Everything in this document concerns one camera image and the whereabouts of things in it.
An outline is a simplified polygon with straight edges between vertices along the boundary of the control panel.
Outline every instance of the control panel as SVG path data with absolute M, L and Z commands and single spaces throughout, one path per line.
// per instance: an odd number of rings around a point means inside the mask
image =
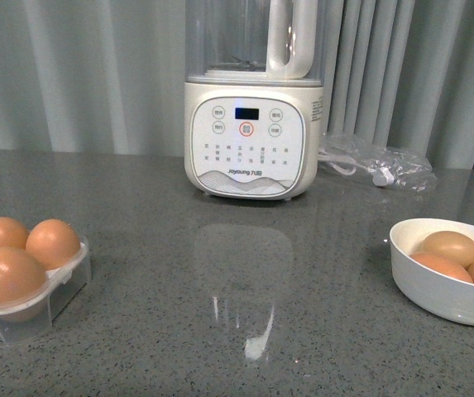
M 190 139 L 196 178 L 215 192 L 282 194 L 301 173 L 304 119 L 283 101 L 209 99 L 196 109 Z

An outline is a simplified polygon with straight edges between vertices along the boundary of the gray curtain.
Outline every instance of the gray curtain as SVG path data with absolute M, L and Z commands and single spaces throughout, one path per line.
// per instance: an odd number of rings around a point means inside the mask
M 324 1 L 323 134 L 474 168 L 474 0 Z M 184 0 L 0 2 L 0 149 L 183 155 L 184 24 Z

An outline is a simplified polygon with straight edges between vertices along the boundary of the granite countertop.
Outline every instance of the granite countertop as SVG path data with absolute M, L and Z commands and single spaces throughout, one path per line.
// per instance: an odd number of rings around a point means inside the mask
M 474 224 L 474 171 L 412 194 L 318 172 L 288 202 L 205 196 L 182 158 L 0 151 L 0 216 L 72 223 L 93 279 L 0 395 L 474 395 L 474 327 L 398 290 L 389 230 Z

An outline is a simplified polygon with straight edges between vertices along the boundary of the plastic bag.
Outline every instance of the plastic bag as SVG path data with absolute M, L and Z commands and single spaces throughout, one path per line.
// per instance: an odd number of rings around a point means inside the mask
M 359 136 L 326 136 L 319 167 L 345 178 L 382 188 L 429 191 L 437 185 L 428 159 L 410 150 L 375 146 Z

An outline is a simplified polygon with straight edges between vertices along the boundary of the digital display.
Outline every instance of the digital display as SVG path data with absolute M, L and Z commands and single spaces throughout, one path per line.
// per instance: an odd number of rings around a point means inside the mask
M 237 120 L 258 120 L 259 109 L 235 108 L 235 118 Z

